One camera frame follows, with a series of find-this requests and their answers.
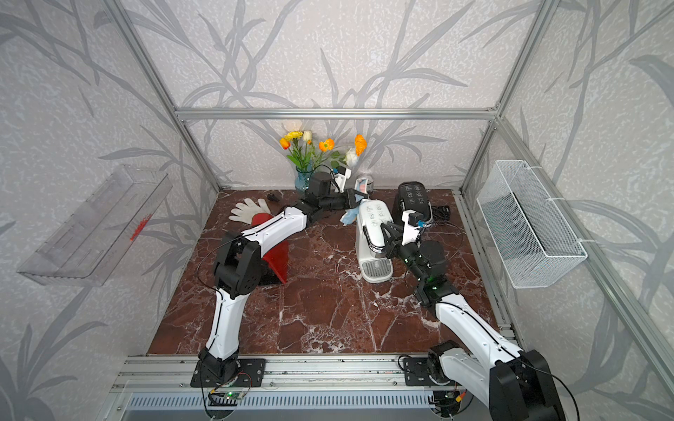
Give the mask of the colourful striped cloth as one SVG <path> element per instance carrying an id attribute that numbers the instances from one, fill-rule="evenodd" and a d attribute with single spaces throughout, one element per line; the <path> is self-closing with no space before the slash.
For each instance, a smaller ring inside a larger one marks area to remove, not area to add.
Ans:
<path id="1" fill-rule="evenodd" d="M 358 178 L 356 180 L 355 190 L 358 192 L 358 195 L 356 196 L 356 207 L 353 208 L 353 209 L 347 210 L 345 212 L 345 214 L 342 216 L 342 218 L 340 219 L 340 222 L 342 222 L 342 224 L 344 226 L 351 225 L 352 223 L 354 223 L 356 221 L 357 215 L 358 215 L 358 207 L 359 207 L 360 202 L 363 200 L 362 193 L 366 194 L 366 195 L 369 194 L 366 191 L 366 181 L 365 181 L 364 177 Z"/>

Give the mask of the white coffee machine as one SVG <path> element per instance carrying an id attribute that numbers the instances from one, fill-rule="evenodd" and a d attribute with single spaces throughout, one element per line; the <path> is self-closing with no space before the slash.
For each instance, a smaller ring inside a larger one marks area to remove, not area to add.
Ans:
<path id="1" fill-rule="evenodd" d="M 392 221 L 386 203 L 364 199 L 358 207 L 356 219 L 356 255 L 363 279 L 377 284 L 392 278 L 393 265 L 386 257 L 381 224 Z"/>

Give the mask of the red coffee machine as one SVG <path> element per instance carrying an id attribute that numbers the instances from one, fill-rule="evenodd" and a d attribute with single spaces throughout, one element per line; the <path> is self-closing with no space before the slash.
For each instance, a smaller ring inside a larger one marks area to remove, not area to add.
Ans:
<path id="1" fill-rule="evenodd" d="M 289 244 L 287 240 L 268 251 L 263 260 L 266 262 L 270 272 L 263 276 L 261 284 L 286 284 L 289 273 Z"/>

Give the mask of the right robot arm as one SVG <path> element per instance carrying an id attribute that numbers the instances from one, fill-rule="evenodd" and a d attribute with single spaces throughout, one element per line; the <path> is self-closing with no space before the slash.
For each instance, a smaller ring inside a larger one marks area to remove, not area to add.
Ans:
<path id="1" fill-rule="evenodd" d="M 436 241 L 409 240 L 405 228 L 381 226 L 384 251 L 414 275 L 419 303 L 461 341 L 429 352 L 440 382 L 457 382 L 487 406 L 494 420 L 564 420 L 556 384 L 561 380 L 537 351 L 524 351 L 482 319 L 446 277 L 447 261 Z"/>

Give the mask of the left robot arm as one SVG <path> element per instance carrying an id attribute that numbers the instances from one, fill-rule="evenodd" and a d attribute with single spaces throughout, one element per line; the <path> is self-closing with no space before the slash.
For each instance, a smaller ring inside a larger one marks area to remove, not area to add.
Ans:
<path id="1" fill-rule="evenodd" d="M 198 354 L 200 371 L 228 382 L 239 373 L 240 323 L 249 294 L 266 276 L 263 258 L 287 238 L 304 231 L 325 212 L 356 208 L 367 188 L 344 187 L 349 171 L 312 175 L 309 188 L 294 205 L 241 233 L 223 237 L 213 265 L 216 306 L 210 336 Z"/>

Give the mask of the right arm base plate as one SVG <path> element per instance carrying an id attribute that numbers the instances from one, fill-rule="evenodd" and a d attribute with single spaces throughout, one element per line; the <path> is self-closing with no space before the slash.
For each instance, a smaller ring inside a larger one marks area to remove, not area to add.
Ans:
<path id="1" fill-rule="evenodd" d="M 398 364 L 405 377 L 405 385 L 408 387 L 434 387 L 436 385 L 430 378 L 428 357 L 412 357 L 402 355 Z"/>

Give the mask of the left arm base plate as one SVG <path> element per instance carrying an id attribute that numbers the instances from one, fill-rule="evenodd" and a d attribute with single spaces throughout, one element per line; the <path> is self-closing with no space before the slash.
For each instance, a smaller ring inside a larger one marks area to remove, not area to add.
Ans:
<path id="1" fill-rule="evenodd" d="M 215 388 L 233 385 L 241 388 L 260 388 L 266 360 L 257 358 L 220 361 L 208 358 L 199 360 L 191 377 L 192 388 Z"/>

